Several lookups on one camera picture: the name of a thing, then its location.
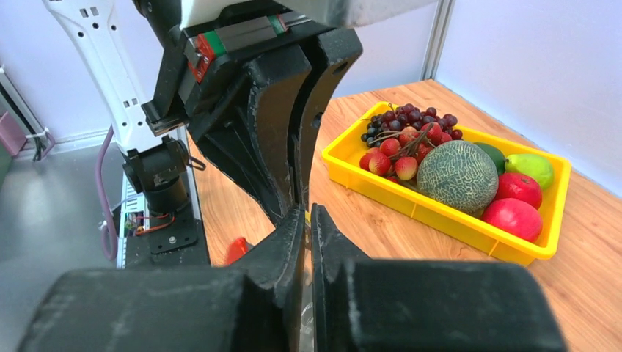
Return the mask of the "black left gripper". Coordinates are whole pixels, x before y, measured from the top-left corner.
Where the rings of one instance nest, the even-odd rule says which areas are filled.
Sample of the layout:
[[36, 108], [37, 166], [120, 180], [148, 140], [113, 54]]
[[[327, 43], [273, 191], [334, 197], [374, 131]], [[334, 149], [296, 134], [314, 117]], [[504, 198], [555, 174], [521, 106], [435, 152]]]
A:
[[164, 50], [147, 124], [156, 136], [188, 124], [202, 155], [278, 224], [310, 207], [322, 118], [362, 44], [277, 1], [207, 1], [189, 23], [198, 5], [141, 3]]

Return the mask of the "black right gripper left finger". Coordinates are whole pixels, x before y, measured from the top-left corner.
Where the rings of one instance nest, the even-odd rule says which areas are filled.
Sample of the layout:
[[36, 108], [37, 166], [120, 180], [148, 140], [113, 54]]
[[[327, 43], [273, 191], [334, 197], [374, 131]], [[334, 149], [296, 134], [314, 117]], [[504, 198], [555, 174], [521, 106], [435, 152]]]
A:
[[69, 271], [20, 351], [297, 351], [305, 211], [231, 265]]

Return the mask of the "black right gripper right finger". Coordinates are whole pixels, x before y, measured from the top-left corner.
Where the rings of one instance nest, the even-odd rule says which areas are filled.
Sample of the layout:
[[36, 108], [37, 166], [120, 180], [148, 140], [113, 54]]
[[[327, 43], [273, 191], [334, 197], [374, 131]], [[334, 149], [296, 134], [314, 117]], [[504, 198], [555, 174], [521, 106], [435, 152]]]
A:
[[566, 351], [541, 286], [517, 264], [380, 260], [311, 211], [317, 351]]

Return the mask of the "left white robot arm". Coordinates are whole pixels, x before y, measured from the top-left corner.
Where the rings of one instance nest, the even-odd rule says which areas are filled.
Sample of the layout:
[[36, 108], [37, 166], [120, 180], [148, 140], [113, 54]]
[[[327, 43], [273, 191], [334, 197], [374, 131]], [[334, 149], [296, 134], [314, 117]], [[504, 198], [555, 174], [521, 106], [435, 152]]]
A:
[[46, 1], [112, 116], [133, 187], [160, 213], [180, 207], [186, 128], [202, 155], [278, 224], [309, 206], [323, 114], [362, 54], [357, 33], [307, 1], [135, 1], [164, 52], [140, 89], [113, 1]]

